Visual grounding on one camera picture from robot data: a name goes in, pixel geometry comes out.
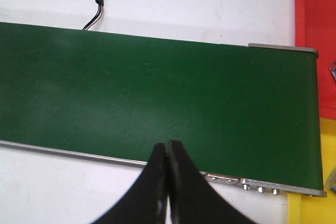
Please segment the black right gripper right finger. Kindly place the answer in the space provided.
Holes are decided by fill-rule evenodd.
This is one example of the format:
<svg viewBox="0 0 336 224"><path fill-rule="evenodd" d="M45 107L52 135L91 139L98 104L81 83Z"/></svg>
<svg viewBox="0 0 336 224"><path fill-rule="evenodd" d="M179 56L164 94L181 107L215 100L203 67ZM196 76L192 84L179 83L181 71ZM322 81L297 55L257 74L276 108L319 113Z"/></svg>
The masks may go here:
<svg viewBox="0 0 336 224"><path fill-rule="evenodd" d="M254 223L210 186L182 142L169 141L167 161L172 223Z"/></svg>

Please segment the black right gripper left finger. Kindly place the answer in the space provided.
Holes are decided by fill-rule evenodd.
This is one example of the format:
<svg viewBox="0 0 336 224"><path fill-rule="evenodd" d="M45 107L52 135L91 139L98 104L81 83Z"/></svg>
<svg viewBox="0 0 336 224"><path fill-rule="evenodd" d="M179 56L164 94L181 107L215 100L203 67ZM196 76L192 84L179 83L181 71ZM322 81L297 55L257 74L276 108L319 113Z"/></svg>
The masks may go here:
<svg viewBox="0 0 336 224"><path fill-rule="evenodd" d="M143 171L128 191L94 223L165 223L165 144L155 144Z"/></svg>

